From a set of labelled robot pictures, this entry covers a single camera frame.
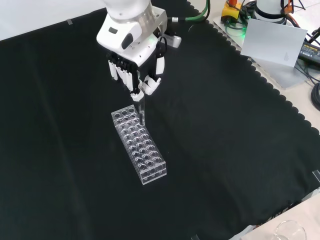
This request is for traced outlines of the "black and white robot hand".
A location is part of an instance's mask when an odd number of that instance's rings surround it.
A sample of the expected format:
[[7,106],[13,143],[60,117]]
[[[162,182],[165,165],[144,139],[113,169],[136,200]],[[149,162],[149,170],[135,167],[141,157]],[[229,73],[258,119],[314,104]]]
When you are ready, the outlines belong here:
[[97,42],[108,51],[113,80],[122,81],[134,102],[152,95],[165,70],[167,13],[153,6],[137,18],[117,21],[107,15]]

